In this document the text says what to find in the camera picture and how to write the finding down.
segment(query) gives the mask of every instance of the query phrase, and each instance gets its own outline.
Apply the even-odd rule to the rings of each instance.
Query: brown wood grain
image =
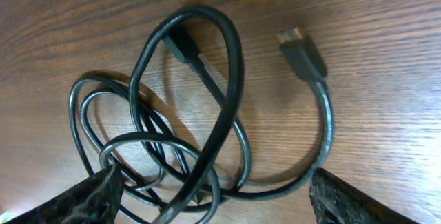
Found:
[[[277,31],[301,25],[329,68],[336,136],[324,167],[409,218],[441,223],[441,0],[0,0],[0,212],[21,214],[87,176],[69,128],[72,84],[92,70],[130,75],[156,24],[193,3],[222,10],[242,40],[240,117],[254,159],[244,190],[291,179],[318,147],[314,98],[277,48]],[[213,70],[226,77],[220,32],[204,21],[188,26]],[[197,76],[160,46],[142,82],[175,133],[201,149],[220,109]],[[89,115],[107,139],[133,130],[120,99],[100,98]],[[239,148],[230,135],[216,160],[223,185],[237,171]],[[155,175],[139,145],[119,152]],[[178,186],[167,179],[159,193],[170,199]],[[123,203],[149,221],[158,214],[126,196]],[[200,216],[181,214],[175,223]],[[116,222],[130,223],[121,214]],[[229,201],[210,223],[315,217],[303,187],[275,201]]]

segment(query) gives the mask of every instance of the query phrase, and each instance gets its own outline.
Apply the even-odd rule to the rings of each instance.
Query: table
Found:
[[[336,135],[324,168],[415,221],[441,223],[441,0],[0,0],[0,212],[21,214],[87,176],[69,128],[72,84],[95,70],[127,80],[157,23],[197,3],[223,11],[241,37],[240,118],[254,156],[244,190],[283,184],[318,149],[314,97],[276,38],[302,26],[329,70]],[[225,85],[220,32],[201,20],[186,26]],[[176,135],[201,149],[220,108],[197,76],[161,44],[142,83]],[[128,104],[116,97],[100,98],[89,115],[103,138],[133,130]],[[83,143],[99,168],[94,148]],[[239,148],[230,134],[216,160],[222,185],[237,172]],[[142,175],[156,174],[141,145],[119,152]],[[171,199],[178,186],[167,178],[158,193]],[[229,201],[210,223],[315,223],[308,192]],[[158,214],[126,196],[123,204],[149,221]],[[175,223],[201,215],[181,214]],[[116,222],[130,223],[121,214]]]

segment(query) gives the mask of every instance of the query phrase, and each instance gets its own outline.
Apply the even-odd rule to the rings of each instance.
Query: black cable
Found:
[[[184,20],[192,17],[200,17],[211,21],[219,27],[224,36],[229,63],[229,81],[227,94],[225,96],[214,83],[214,80],[204,68],[201,60],[197,57],[197,46],[193,44],[191,37],[189,37],[179,25]],[[160,214],[153,223],[169,223],[181,211],[207,211],[204,217],[198,222],[207,223],[208,220],[213,217],[217,207],[230,198],[247,201],[264,201],[279,198],[297,190],[311,178],[313,171],[325,162],[332,144],[334,124],[331,104],[324,82],[326,72],[321,67],[321,58],[318,57],[318,53],[316,53],[314,47],[311,47],[310,39],[304,39],[304,37],[292,39],[290,33],[288,33],[289,38],[286,39],[286,34],[283,35],[285,36],[283,37],[284,40],[280,49],[290,65],[296,66],[297,70],[299,66],[305,67],[304,70],[300,70],[300,73],[302,73],[301,75],[299,75],[299,72],[296,70],[294,70],[294,72],[299,78],[306,80],[309,83],[313,93],[316,95],[323,128],[322,145],[319,153],[314,162],[297,179],[294,179],[285,186],[267,192],[239,192],[240,188],[244,186],[249,177],[252,161],[247,135],[239,119],[236,117],[240,100],[242,98],[244,81],[242,49],[238,33],[233,23],[222,12],[207,6],[181,8],[156,27],[147,40],[139,60],[135,65],[128,87],[123,83],[119,83],[117,80],[100,74],[84,75],[73,85],[69,100],[70,127],[72,129],[72,136],[74,137],[76,147],[88,174],[92,175],[94,171],[85,155],[77,130],[76,102],[81,86],[85,83],[97,81],[104,84],[105,88],[94,90],[85,97],[80,108],[81,124],[89,139],[93,142],[96,148],[100,150],[101,167],[108,166],[110,160],[112,160],[113,163],[117,163],[121,167],[124,175],[136,184],[134,187],[126,185],[124,188],[125,192],[144,203],[160,209]],[[139,81],[141,75],[147,67],[150,57],[160,40],[166,42],[166,45],[171,49],[178,60],[189,64],[190,68],[197,73],[207,89],[221,106],[221,111],[216,124],[201,152],[189,143],[175,137],[156,110],[144,102],[140,97]],[[104,94],[117,95],[129,101],[130,114],[135,127],[135,132],[120,135],[107,142],[105,145],[99,141],[98,137],[92,130],[87,117],[90,102],[95,97]],[[142,122],[144,122],[147,131],[144,131]],[[154,124],[159,127],[161,133],[158,133]],[[242,174],[238,177],[236,184],[232,189],[223,189],[219,185],[213,164],[231,127],[234,128],[240,146],[242,147]],[[112,152],[118,146],[133,142],[141,142],[146,152],[159,166],[158,176],[154,181],[145,182],[142,176],[131,171],[131,169],[126,167],[115,156],[112,156]],[[183,173],[175,170],[167,164],[162,145],[170,145],[173,147],[175,156],[177,157]],[[196,165],[190,173],[183,152],[188,153],[196,159]],[[171,174],[178,180],[184,182],[183,187],[170,203],[162,202],[153,190],[153,187],[161,182],[165,173]],[[210,185],[203,185],[207,176],[211,183]],[[150,196],[140,193],[141,190],[146,191]],[[211,194],[213,198],[212,202],[197,206],[187,206],[198,191]],[[137,223],[148,223],[123,206],[120,207],[120,211]]]

